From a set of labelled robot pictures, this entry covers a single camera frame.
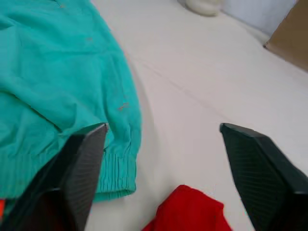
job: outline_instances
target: teal jacket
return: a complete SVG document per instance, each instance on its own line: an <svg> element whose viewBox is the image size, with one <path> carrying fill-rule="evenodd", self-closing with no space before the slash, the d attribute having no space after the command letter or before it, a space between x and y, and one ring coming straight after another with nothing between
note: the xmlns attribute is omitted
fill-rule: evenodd
<svg viewBox="0 0 308 231"><path fill-rule="evenodd" d="M123 52L89 0L0 0L0 198L21 195L81 128L106 122L95 201L136 190L141 114Z"/></svg>

